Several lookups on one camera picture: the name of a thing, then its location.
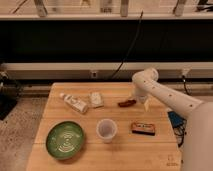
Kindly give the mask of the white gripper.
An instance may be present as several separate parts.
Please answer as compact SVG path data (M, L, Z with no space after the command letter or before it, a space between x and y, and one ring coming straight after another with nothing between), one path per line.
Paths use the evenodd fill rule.
M146 111L149 110L149 99L147 92L140 90L139 88L135 88L135 98L137 101L143 104Z

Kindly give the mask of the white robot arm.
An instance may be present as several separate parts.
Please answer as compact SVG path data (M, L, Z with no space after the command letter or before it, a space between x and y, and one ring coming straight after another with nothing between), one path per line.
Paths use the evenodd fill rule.
M157 82L158 71L148 68L132 76L135 96L157 98L187 119L181 171L213 171L213 102L178 92Z

